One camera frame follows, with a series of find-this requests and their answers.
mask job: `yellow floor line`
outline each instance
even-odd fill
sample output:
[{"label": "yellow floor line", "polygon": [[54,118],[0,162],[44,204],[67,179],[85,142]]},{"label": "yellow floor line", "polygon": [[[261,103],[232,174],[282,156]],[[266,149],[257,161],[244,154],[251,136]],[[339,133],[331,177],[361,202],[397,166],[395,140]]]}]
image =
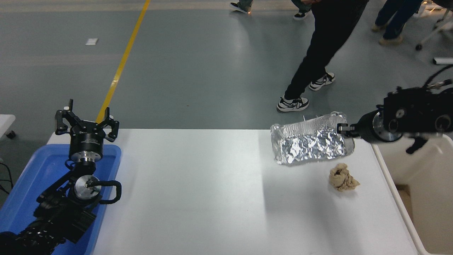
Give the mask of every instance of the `yellow floor line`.
[{"label": "yellow floor line", "polygon": [[135,37],[137,36],[139,32],[139,28],[141,25],[141,22],[143,20],[143,17],[145,16],[146,10],[148,9],[150,0],[146,0],[145,4],[143,5],[143,9],[140,13],[140,17],[135,24],[134,31],[132,32],[132,35],[130,36],[129,42],[126,46],[126,50],[124,51],[123,57],[121,58],[120,65],[118,66],[118,69],[116,70],[116,74],[113,78],[113,81],[110,85],[110,89],[107,92],[106,99],[104,100],[104,103],[102,104],[102,107],[99,111],[99,114],[97,115],[96,122],[101,123],[102,120],[104,119],[104,112],[106,108],[109,106],[110,101],[113,97],[113,93],[115,92],[116,86],[118,85],[118,82],[121,77],[121,73],[123,72],[124,66],[126,65],[127,58],[129,57],[130,50],[132,49],[132,46],[134,45]]}]

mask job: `blue plastic tray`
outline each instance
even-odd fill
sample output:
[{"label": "blue plastic tray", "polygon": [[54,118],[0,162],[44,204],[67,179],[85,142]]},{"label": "blue plastic tray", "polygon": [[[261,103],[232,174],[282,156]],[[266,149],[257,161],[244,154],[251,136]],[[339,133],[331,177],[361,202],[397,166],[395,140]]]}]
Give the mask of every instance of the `blue plastic tray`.
[{"label": "blue plastic tray", "polygon": [[[68,172],[64,162],[68,158],[68,144],[49,144],[38,149],[20,175],[14,189],[0,210],[0,232],[18,234],[36,218],[33,212],[39,205],[36,198],[51,184]],[[120,166],[121,150],[116,145],[104,145],[104,157],[96,162],[94,176],[100,180],[114,180]],[[103,199],[109,199],[112,187],[103,187]],[[98,205],[96,219],[82,238],[58,245],[53,255],[89,255],[96,244],[102,218],[108,205]]]}]

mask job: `robotic arm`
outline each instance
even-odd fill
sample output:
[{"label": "robotic arm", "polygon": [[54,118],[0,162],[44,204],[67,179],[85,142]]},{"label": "robotic arm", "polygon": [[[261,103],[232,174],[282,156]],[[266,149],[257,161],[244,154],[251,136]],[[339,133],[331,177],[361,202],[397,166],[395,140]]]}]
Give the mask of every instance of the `robotic arm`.
[{"label": "robotic arm", "polygon": [[434,89],[452,84],[451,79],[429,84],[447,66],[431,76],[423,87],[402,89],[387,94],[383,105],[367,113],[356,124],[341,123],[337,132],[346,137],[361,137],[369,143],[395,142],[403,135],[413,138],[408,154],[420,149],[430,136],[452,132],[453,88],[434,94]]},{"label": "robotic arm", "polygon": [[[69,159],[65,163],[70,170],[47,188],[37,199],[39,206],[33,216],[36,220],[15,234],[0,233],[0,251],[6,255],[49,255],[59,244],[69,240],[77,243],[88,230],[96,215],[92,210],[98,204],[113,204],[121,198],[121,184],[118,181],[100,181],[93,173],[96,162],[102,159],[104,138],[110,142],[118,136],[119,122],[105,111],[101,123],[81,120],[72,112],[72,99],[69,106],[55,114],[57,129],[55,134],[70,134]],[[71,125],[63,122],[66,119]],[[106,135],[103,128],[110,126]],[[115,186],[116,197],[102,200],[102,186]]]}]

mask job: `gray floor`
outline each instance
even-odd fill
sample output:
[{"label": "gray floor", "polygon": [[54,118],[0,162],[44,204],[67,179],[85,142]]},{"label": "gray floor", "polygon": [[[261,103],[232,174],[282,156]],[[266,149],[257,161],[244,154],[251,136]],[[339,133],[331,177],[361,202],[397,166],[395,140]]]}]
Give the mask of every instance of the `gray floor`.
[{"label": "gray floor", "polygon": [[[0,139],[0,157],[14,181],[69,98],[78,116],[96,118],[144,2],[0,3],[0,113],[16,116],[18,134]],[[453,42],[442,34],[414,50],[440,12],[411,19],[402,45],[380,46],[381,34],[370,26],[383,3],[370,1],[328,65],[335,84],[305,93],[311,105],[302,113],[278,113],[275,105],[309,45],[312,15],[292,20],[297,10],[289,0],[257,0],[251,15],[231,12],[228,1],[151,1],[111,114],[122,128],[268,129],[331,111],[356,122],[396,86],[421,86],[440,69],[433,57],[453,56]],[[85,46],[88,38],[99,38],[98,45]],[[0,205],[5,199],[0,193]]]}]

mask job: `jeans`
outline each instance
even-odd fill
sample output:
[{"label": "jeans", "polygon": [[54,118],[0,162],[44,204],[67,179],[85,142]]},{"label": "jeans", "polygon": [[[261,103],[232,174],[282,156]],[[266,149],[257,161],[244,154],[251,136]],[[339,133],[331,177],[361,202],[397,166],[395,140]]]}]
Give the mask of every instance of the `jeans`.
[{"label": "jeans", "polygon": [[291,0],[291,2],[293,2],[293,4],[297,8],[299,8],[300,13],[307,13],[311,9],[311,5],[306,5],[306,4],[302,3],[300,0]]},{"label": "jeans", "polygon": [[387,0],[377,15],[374,24],[377,26],[385,25],[393,16],[386,32],[384,39],[397,38],[403,31],[404,24],[420,8],[423,0]]},{"label": "jeans", "polygon": [[368,0],[323,0],[312,5],[315,30],[307,55],[296,71],[284,97],[296,99],[312,81],[326,73],[326,65],[347,41]]}]

